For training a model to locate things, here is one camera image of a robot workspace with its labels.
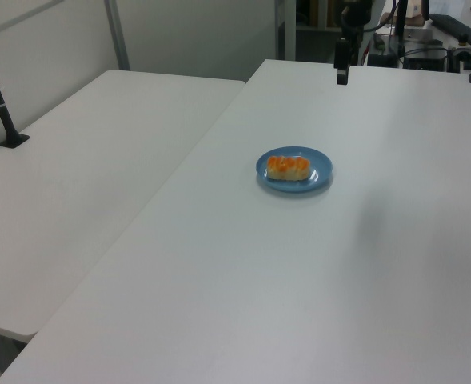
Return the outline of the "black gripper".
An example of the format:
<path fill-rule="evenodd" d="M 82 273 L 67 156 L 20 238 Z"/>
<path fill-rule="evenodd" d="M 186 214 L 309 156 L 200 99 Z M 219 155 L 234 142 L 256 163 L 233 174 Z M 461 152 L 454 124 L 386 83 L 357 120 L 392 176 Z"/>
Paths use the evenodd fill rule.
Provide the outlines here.
<path fill-rule="evenodd" d="M 345 70 L 337 72 L 337 84 L 347 85 L 349 67 L 349 41 L 345 38 L 339 38 L 335 45 L 334 68 L 337 70 Z"/>

